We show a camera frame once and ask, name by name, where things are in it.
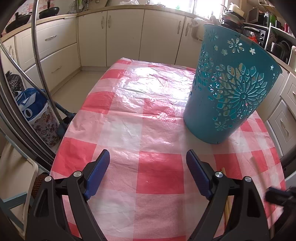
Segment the teal perforated utensil holder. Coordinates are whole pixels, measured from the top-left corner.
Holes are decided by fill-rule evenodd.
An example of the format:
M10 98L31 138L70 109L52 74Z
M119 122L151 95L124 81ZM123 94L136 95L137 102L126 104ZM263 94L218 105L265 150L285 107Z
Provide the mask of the teal perforated utensil holder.
M187 128L203 142L224 142L256 111L281 73L259 44L229 28L205 24L183 115Z

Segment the blue white plastic bag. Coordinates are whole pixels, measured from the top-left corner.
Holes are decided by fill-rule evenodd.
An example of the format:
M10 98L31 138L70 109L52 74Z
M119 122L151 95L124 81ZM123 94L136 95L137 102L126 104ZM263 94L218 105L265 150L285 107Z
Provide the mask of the blue white plastic bag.
M46 97L35 88L15 91L14 98L27 121L40 118L49 106Z

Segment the red white checkered tablecloth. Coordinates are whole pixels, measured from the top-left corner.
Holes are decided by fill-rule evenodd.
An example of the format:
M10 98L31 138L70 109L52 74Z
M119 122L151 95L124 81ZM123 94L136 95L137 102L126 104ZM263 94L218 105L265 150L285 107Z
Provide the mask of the red white checkered tablecloth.
M110 153L88 204L108 240L187 240L206 206L189 172L194 150L230 178L250 176L263 196L285 189L275 146L257 113L225 142L211 145L185 126L183 112L195 72L121 58L95 84L70 124L51 175L70 176Z

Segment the floral patterned waste bin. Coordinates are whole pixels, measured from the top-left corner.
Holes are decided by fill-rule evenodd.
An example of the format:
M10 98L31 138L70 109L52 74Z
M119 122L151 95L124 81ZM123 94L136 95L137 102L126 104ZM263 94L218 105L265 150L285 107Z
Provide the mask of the floral patterned waste bin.
M57 135L59 123L48 103L39 114L29 121L29 124L50 148L60 141L60 137Z

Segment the black wok on stove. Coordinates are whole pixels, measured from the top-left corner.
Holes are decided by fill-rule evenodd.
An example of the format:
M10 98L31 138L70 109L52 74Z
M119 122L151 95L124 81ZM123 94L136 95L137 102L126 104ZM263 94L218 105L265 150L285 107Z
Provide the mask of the black wok on stove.
M39 19L48 18L58 15L60 11L59 7L51 7L51 1L47 1L47 8L39 12Z

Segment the cream lower kitchen cabinets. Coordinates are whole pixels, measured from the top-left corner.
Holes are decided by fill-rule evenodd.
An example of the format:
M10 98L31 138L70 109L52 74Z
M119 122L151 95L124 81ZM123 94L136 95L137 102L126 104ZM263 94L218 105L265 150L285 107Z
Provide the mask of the cream lower kitchen cabinets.
M38 87L56 92L79 68L99 70L126 57L162 64L196 67L204 37L204 21L168 11L121 8L84 15L37 18L15 15L6 29L5 70L13 63Z

